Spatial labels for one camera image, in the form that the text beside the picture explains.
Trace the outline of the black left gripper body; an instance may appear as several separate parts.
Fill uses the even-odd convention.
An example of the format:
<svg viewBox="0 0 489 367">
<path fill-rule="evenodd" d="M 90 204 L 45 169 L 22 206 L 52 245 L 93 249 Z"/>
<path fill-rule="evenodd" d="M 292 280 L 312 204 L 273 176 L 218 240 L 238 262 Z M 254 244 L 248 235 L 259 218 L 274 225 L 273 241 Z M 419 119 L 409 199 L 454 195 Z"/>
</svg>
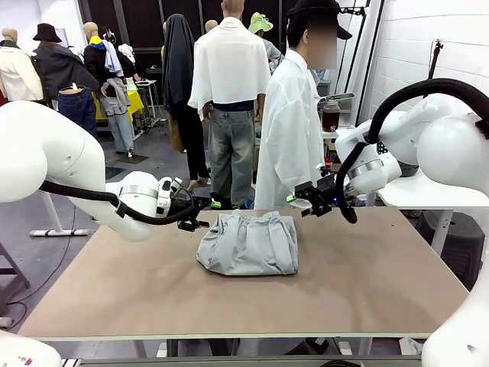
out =
<svg viewBox="0 0 489 367">
<path fill-rule="evenodd" d="M 177 222 L 189 221 L 197 217 L 199 207 L 196 198 L 186 190 L 175 192 L 171 197 L 170 216 L 176 217 Z"/>
</svg>

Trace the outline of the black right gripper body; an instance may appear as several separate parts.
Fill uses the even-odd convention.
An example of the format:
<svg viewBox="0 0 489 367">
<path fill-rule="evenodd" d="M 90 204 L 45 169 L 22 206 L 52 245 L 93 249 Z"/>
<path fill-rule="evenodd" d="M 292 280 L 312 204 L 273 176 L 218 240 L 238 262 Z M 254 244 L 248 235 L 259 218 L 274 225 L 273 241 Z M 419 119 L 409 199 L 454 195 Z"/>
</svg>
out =
<svg viewBox="0 0 489 367">
<path fill-rule="evenodd" d="M 335 189 L 335 175 L 327 175 L 316 182 L 316 189 L 319 191 L 316 204 L 318 207 L 332 207 L 337 203 L 337 193 Z"/>
</svg>

